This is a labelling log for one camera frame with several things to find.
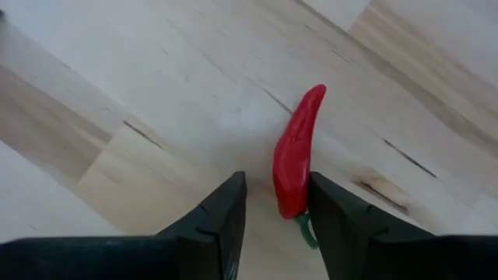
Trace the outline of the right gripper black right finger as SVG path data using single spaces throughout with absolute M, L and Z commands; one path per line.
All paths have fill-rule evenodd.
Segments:
M 436 236 L 318 172 L 309 214 L 330 280 L 498 280 L 498 236 Z

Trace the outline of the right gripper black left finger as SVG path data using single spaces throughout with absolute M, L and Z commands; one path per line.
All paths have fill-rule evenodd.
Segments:
M 239 171 L 155 235 L 0 243 L 0 280 L 236 280 L 246 197 Z

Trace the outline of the red chili pepper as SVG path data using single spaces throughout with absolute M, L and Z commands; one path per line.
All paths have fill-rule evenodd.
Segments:
M 314 250 L 318 242 L 310 231 L 308 184 L 314 126 L 326 91 L 325 85 L 318 84 L 304 94 L 276 144 L 272 162 L 279 214 L 296 222 Z

